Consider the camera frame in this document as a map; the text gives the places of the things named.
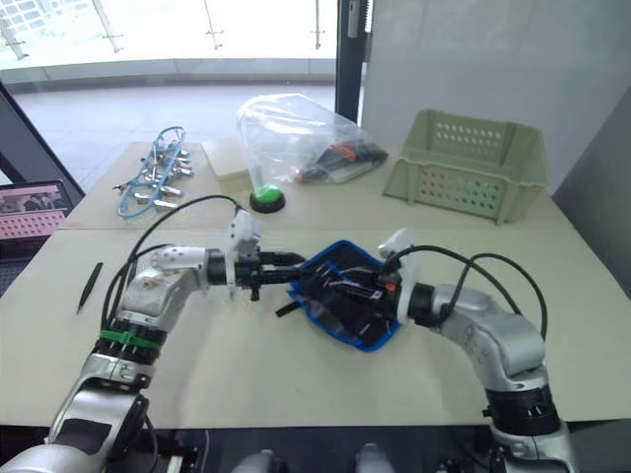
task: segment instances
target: black cable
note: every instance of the black cable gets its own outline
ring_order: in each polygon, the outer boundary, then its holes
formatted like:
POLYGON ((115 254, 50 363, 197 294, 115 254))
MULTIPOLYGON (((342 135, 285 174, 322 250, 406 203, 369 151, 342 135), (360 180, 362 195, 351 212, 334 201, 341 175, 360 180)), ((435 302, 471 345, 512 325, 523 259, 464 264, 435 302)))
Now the black cable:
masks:
POLYGON ((540 332, 541 332, 541 338, 543 338, 543 340, 545 340, 545 336, 547 335, 547 331, 548 331, 548 309, 547 309, 547 306, 545 304, 545 298, 543 297, 543 293, 541 292, 541 290, 539 289, 537 284, 534 282, 534 279, 532 279, 532 277, 528 274, 528 272, 522 266, 520 266, 518 263, 516 263, 512 259, 507 258, 506 256, 503 256, 503 255, 497 254, 497 253, 478 253, 478 254, 473 255, 471 258, 469 258, 468 262, 464 265, 464 268, 462 269, 462 273, 460 274, 460 278, 457 281, 456 289, 454 290, 454 294, 452 295, 452 299, 450 300, 450 303, 447 305, 447 307, 445 309, 444 317, 449 317, 449 315, 454 310, 454 307, 456 306, 456 303, 457 303, 457 299, 460 296, 460 293, 462 292, 462 287, 464 286, 464 280, 466 279, 466 275, 469 272, 469 269, 472 267, 472 265, 475 264, 473 261, 475 261, 476 259, 481 259, 481 258, 498 259, 500 261, 503 261, 503 262, 513 266, 530 283, 530 285, 534 289, 534 293, 536 294, 536 298, 539 301, 539 306, 541 307, 541 330, 540 330, 540 332))
POLYGON ((134 261, 134 255, 138 252, 138 249, 140 248, 140 246, 142 245, 142 243, 145 241, 145 239, 147 239, 147 237, 149 236, 149 234, 156 229, 156 227, 161 224, 164 220, 168 219, 169 217, 173 216, 174 214, 176 214, 177 212, 179 212, 182 209, 185 209, 186 207, 196 204, 198 202, 204 202, 206 200, 211 200, 211 199, 223 199, 223 200, 228 200, 229 202, 232 202, 235 207, 236 210, 238 211, 239 209, 242 209, 242 206, 239 204, 239 202, 237 202, 235 199, 233 199, 232 197, 228 196, 228 195, 224 195, 224 194, 210 194, 210 195, 204 195, 202 197, 197 197, 196 199, 191 199, 188 202, 184 202, 183 204, 177 206, 174 209, 171 209, 169 212, 167 212, 165 215, 163 215, 160 219, 158 219, 156 222, 154 222, 146 231, 145 233, 140 236, 140 238, 138 239, 138 241, 136 241, 136 243, 134 244, 133 248, 131 249, 131 251, 129 252, 129 256, 127 257, 127 264, 125 265, 121 275, 118 277, 118 283, 116 286, 116 293, 114 296, 114 302, 113 305, 111 306, 111 309, 109 310, 109 315, 105 316, 105 320, 106 321, 110 321, 114 318, 115 314, 116 314, 116 309, 118 308, 118 304, 120 304, 120 299, 122 298, 122 292, 124 290, 125 287, 125 280, 127 279, 127 272, 128 269, 130 267, 130 265, 133 263, 134 261))
POLYGON ((151 423, 151 421, 149 420, 149 416, 147 415, 145 415, 145 424, 147 425, 147 432, 149 433, 149 438, 151 439, 151 448, 153 455, 153 461, 148 473, 154 473, 154 471, 156 470, 156 466, 158 466, 158 435, 156 434, 154 425, 151 423))
POLYGON ((462 442, 454 432, 452 432, 452 428, 447 427, 447 434, 450 437, 452 443, 457 446, 457 449, 460 450, 469 460, 483 468, 486 471, 490 470, 490 466, 487 463, 484 463, 476 454, 470 451, 468 448, 464 446, 464 442, 462 442))
POLYGON ((197 197, 196 199, 191 199, 188 202, 184 202, 183 204, 175 207, 174 209, 171 209, 169 212, 167 212, 165 215, 163 215, 160 219, 158 219, 156 222, 154 222, 146 231, 145 233, 140 236, 140 238, 138 239, 138 241, 136 241, 136 244, 134 245, 134 247, 131 249, 131 252, 129 253, 129 257, 131 258, 134 254, 136 254, 136 252, 138 251, 138 248, 140 248, 140 246, 142 245, 142 243, 145 241, 145 239, 147 239, 147 237, 149 236, 149 234, 156 229, 156 227, 161 224, 164 220, 168 219, 169 217, 173 216, 174 214, 176 214, 177 212, 179 212, 182 209, 185 209, 186 207, 196 204, 198 202, 204 202, 206 200, 211 200, 211 199, 224 199, 224 200, 228 200, 230 202, 232 202, 233 204, 235 204, 235 207, 237 210, 242 209, 242 206, 239 204, 239 202, 237 202, 235 199, 233 199, 232 197, 228 196, 228 195, 224 195, 224 194, 210 194, 210 195, 204 195, 203 197, 197 197))
POLYGON ((116 274, 114 275, 113 279, 111 280, 111 282, 109 283, 109 287, 107 288, 107 292, 105 293, 105 300, 103 302, 103 309, 101 312, 101 329, 104 330, 108 327, 108 316, 107 314, 109 313, 109 300, 111 299, 111 293, 114 290, 114 286, 116 285, 116 282, 120 282, 123 278, 124 278, 124 274, 127 272, 127 269, 129 268, 129 265, 132 263, 135 263, 136 261, 138 261, 139 258, 141 258, 142 256, 144 256, 145 254, 149 253, 150 251, 154 251, 158 248, 163 248, 165 246, 169 246, 170 243, 163 243, 163 244, 156 244, 154 246, 150 246, 147 249, 142 250, 140 253, 138 253, 137 255, 135 255, 132 259, 131 259, 131 263, 129 261, 125 262, 125 264, 123 264, 120 269, 116 272, 116 274))
POLYGON ((201 460, 201 467, 199 468, 199 473, 206 473, 206 460, 208 459, 208 453, 210 452, 210 432, 208 429, 204 431, 204 438, 206 439, 205 447, 204 447, 204 456, 201 460))
MULTIPOLYGON (((391 255, 384 263, 381 273, 387 274, 394 267, 394 264, 398 262, 403 256, 410 253, 420 252, 420 251, 430 251, 430 252, 444 254, 446 256, 449 256, 465 264, 468 264, 470 261, 469 258, 462 256, 460 253, 456 253, 455 251, 452 251, 450 249, 443 248, 441 246, 435 246, 433 244, 419 244, 419 245, 410 246, 409 248, 402 249, 401 251, 391 255)), ((511 310, 514 313, 522 314, 522 312, 520 311, 520 308, 517 306, 517 304, 515 303, 515 301, 509 294, 509 292, 504 288, 504 286, 502 286, 502 284, 497 279, 495 279, 495 277, 491 273, 489 273, 487 270, 485 270, 484 268, 482 268, 481 266, 473 262, 470 264, 470 267, 476 270, 482 276, 484 276, 493 286, 495 286, 495 289, 497 289, 500 292, 500 294, 504 297, 504 299, 506 300, 506 302, 511 307, 511 310)))

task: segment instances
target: table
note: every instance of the table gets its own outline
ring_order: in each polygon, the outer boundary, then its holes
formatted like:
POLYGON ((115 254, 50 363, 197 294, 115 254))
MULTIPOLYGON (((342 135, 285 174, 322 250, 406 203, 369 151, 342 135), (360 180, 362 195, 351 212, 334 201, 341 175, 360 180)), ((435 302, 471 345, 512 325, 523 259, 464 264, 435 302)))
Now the table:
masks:
MULTIPOLYGON (((314 254, 347 238, 376 254, 395 228, 283 229, 268 222, 263 245, 314 254)), ((547 364, 560 414, 570 421, 631 417, 627 363, 631 304, 569 226, 413 228, 415 241, 465 254, 492 248, 522 262, 549 306, 547 364)), ((105 286, 140 231, 57 232, 0 300, 0 424, 48 425, 93 347, 105 286), (79 294, 96 261, 102 276, 83 311, 79 294)), ((223 233, 156 231, 156 242, 217 246, 223 233)), ((490 270, 538 324, 529 286, 501 263, 490 270)), ((456 263, 423 256, 423 281, 455 281, 456 263)), ((491 291, 471 277, 467 286, 491 291)), ((325 336, 297 312, 278 319, 284 287, 261 301, 225 289, 193 295, 157 361, 146 395, 160 428, 450 425, 485 422, 484 392, 468 358, 415 326, 365 354, 325 336)))
MULTIPOLYGON (((128 180, 138 171, 139 159, 146 156, 150 143, 132 143, 110 168, 107 174, 83 199, 64 223, 64 229, 141 229, 154 222, 159 215, 149 212, 137 220, 125 221, 116 215, 119 194, 112 188, 128 180)), ((186 193, 184 200, 219 192, 219 184, 199 144, 185 144, 190 152, 195 176, 183 178, 176 187, 186 193)), ((403 200, 383 197, 382 190, 398 154, 396 148, 388 149, 391 158, 386 163, 340 185, 279 183, 287 205, 282 212, 260 215, 256 218, 270 228, 313 230, 393 230, 400 227, 419 229, 486 229, 501 231, 490 219, 459 212, 446 211, 430 205, 407 205, 403 200)), ((249 208, 247 192, 233 197, 249 208)), ((209 202, 190 207, 185 213, 174 216, 164 223, 165 229, 221 230, 232 215, 232 207, 226 203, 209 202)), ((540 195, 532 204, 526 217, 506 229, 565 229, 572 228, 563 213, 546 195, 540 195)))

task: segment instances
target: light green basket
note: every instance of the light green basket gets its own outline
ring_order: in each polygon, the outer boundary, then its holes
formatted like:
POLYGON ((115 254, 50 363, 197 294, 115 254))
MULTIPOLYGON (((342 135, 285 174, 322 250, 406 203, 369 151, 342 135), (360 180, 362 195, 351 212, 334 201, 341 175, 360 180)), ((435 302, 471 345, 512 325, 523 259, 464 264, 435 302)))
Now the light green basket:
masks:
POLYGON ((548 183, 543 137, 512 122, 418 113, 385 195, 514 222, 548 183))

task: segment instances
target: gray floor tile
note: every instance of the gray floor tile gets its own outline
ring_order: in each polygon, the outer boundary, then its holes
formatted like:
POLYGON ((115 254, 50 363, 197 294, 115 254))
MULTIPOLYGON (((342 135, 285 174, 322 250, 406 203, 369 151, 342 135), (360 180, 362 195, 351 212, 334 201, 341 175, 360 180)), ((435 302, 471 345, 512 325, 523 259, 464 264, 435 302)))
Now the gray floor tile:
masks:
POLYGON ((130 142, 151 142, 174 125, 186 129, 188 142, 235 136, 237 111, 245 101, 288 93, 334 108, 330 84, 103 87, 15 98, 61 162, 84 187, 92 188, 130 142))

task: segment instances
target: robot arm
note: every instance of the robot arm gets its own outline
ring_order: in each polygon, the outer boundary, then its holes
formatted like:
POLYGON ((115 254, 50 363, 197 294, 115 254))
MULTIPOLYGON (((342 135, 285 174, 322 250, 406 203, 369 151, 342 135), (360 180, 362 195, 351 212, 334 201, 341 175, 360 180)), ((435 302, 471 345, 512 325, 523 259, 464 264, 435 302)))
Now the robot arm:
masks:
POLYGON ((98 473, 139 435, 154 363, 191 293, 211 285, 252 289, 300 279, 295 253, 261 252, 257 223, 240 210, 222 249, 167 246, 130 283, 122 304, 59 409, 46 444, 30 448, 0 473, 98 473), (281 266, 265 270, 264 265, 281 266))
MULTIPOLYGON (((398 231, 380 246, 380 254, 388 258, 410 245, 406 230, 398 231)), ((455 286, 418 283, 419 266, 418 253, 411 253, 394 273, 379 277, 376 291, 355 283, 336 288, 379 304, 390 319, 411 319, 462 347, 489 402, 483 413, 492 419, 498 444, 491 471, 578 472, 569 431, 552 402, 539 332, 525 317, 470 289, 461 291, 453 312, 445 316, 455 286)))

